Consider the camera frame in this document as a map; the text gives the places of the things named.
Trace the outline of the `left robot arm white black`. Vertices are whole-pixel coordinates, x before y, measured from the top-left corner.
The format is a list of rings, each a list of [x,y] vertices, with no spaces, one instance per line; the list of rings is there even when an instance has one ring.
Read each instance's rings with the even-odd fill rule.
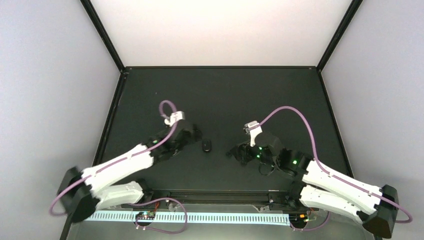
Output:
[[[179,120],[107,162],[83,170],[76,166],[68,169],[55,201],[62,204],[64,214],[72,223],[86,220],[97,210],[136,204],[145,194],[142,185],[136,180],[125,184],[117,182],[169,160],[201,138],[202,132],[196,124]]]

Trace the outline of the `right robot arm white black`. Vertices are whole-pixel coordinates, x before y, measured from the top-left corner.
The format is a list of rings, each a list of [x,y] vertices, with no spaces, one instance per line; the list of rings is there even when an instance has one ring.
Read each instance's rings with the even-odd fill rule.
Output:
[[[282,171],[292,178],[284,203],[293,210],[301,206],[321,209],[350,218],[371,234],[390,239],[399,209],[398,191],[360,182],[344,175],[311,155],[287,149],[280,139],[262,132],[233,146],[226,155],[242,166],[251,161]]]

